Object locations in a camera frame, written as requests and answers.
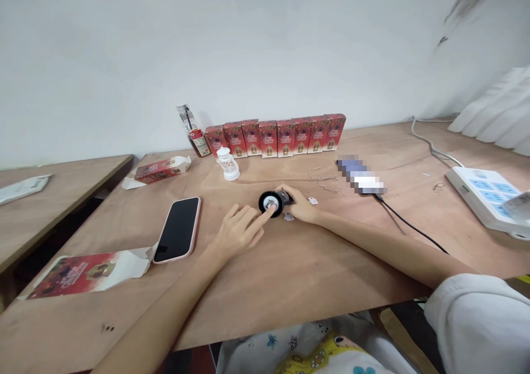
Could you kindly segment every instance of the red product box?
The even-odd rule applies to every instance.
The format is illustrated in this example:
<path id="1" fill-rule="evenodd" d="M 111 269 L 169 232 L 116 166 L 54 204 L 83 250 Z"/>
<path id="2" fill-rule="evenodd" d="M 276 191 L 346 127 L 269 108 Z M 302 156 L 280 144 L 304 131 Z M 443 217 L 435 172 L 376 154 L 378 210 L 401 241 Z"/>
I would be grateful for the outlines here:
<path id="1" fill-rule="evenodd" d="M 134 179 L 149 185 L 179 174 L 181 171 L 177 166 L 175 157 L 141 166 L 136 169 Z"/>
<path id="2" fill-rule="evenodd" d="M 342 130 L 346 123 L 346 116 L 342 113 L 325 114 L 329 119 L 327 123 L 326 140 L 324 150 L 337 150 L 338 142 L 341 140 Z"/>
<path id="3" fill-rule="evenodd" d="M 261 138 L 259 137 L 258 119 L 243 120 L 241 122 L 243 139 L 247 147 L 248 156 L 261 156 Z"/>
<path id="4" fill-rule="evenodd" d="M 221 148 L 228 148 L 225 133 L 222 131 L 222 125 L 211 125 L 204 130 L 204 137 L 210 151 L 214 154 L 215 161 L 219 162 L 217 158 L 217 151 Z"/>
<path id="5" fill-rule="evenodd" d="M 294 151 L 294 121 L 278 120 L 278 157 L 293 157 Z"/>
<path id="6" fill-rule="evenodd" d="M 311 136 L 311 119 L 299 117 L 293 119 L 294 126 L 294 151 L 293 154 L 304 154 L 308 152 L 309 137 Z"/>
<path id="7" fill-rule="evenodd" d="M 311 116 L 311 137 L 309 138 L 308 153 L 320 153 L 324 147 L 327 134 L 327 116 Z"/>
<path id="8" fill-rule="evenodd" d="M 243 132 L 241 131 L 241 122 L 225 123 L 222 129 L 225 132 L 230 154 L 234 156 L 234 159 L 247 157 L 247 148 L 245 147 Z"/>
<path id="9" fill-rule="evenodd" d="M 278 138 L 274 120 L 259 122 L 262 157 L 278 157 Z"/>

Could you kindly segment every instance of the white wall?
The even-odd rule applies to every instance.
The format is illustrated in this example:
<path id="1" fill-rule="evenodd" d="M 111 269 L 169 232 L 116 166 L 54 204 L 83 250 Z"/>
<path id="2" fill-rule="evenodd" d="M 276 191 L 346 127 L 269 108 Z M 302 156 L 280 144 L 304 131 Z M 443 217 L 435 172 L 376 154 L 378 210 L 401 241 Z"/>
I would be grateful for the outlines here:
<path id="1" fill-rule="evenodd" d="M 444 24 L 455 2 L 0 0 L 0 167 L 187 148 L 178 103 L 205 125 L 461 110 L 530 62 L 530 0 Z"/>

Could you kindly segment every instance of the white power strip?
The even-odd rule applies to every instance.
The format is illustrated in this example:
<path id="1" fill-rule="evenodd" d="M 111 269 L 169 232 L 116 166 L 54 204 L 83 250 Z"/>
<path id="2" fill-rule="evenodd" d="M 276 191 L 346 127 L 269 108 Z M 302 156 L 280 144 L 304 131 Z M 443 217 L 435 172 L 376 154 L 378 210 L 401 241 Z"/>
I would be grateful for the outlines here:
<path id="1" fill-rule="evenodd" d="M 496 171 L 453 167 L 446 177 L 485 227 L 530 240 L 530 221 L 517 222 L 502 207 L 505 201 L 521 194 L 502 175 Z"/>

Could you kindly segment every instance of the black round device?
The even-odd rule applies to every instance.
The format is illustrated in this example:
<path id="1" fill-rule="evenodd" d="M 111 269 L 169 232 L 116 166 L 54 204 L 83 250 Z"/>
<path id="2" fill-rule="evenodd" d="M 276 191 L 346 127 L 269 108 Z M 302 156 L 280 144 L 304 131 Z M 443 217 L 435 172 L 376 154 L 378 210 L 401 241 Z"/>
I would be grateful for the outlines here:
<path id="1" fill-rule="evenodd" d="M 271 218 L 280 216 L 285 206 L 289 206 L 294 203 L 292 197 L 284 191 L 268 191 L 261 194 L 259 197 L 259 209 L 261 212 L 267 211 L 267 209 L 276 204 L 276 211 L 272 214 Z"/>

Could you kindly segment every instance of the white sleeve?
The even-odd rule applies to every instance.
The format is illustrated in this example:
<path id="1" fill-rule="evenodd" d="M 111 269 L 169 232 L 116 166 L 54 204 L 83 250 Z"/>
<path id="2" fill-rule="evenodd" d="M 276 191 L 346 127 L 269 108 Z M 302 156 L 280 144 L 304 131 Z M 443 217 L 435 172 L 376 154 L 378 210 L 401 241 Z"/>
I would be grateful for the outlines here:
<path id="1" fill-rule="evenodd" d="M 448 374 L 530 373 L 530 300 L 504 280 L 461 274 L 425 304 Z"/>

